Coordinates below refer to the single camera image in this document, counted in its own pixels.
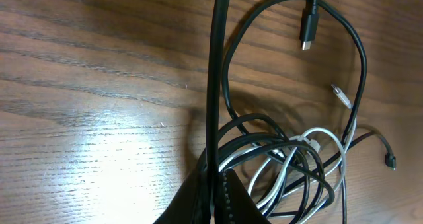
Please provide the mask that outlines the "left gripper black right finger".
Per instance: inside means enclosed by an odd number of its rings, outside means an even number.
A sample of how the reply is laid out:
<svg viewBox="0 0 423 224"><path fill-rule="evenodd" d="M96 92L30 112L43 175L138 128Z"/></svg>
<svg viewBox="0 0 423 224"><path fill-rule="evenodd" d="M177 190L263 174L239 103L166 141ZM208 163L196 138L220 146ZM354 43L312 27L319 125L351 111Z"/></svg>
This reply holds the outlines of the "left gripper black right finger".
<svg viewBox="0 0 423 224"><path fill-rule="evenodd" d="M215 223L270 224L258 210L234 170L220 172L217 187Z"/></svg>

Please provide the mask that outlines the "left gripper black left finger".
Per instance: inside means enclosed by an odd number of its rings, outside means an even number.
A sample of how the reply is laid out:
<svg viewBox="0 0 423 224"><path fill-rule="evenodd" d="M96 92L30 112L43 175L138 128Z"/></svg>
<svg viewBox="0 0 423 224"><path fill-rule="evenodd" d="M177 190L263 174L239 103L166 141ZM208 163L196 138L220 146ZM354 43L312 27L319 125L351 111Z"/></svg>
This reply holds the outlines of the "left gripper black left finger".
<svg viewBox="0 0 423 224"><path fill-rule="evenodd" d="M210 224L210 197L206 174L206 152L154 224Z"/></svg>

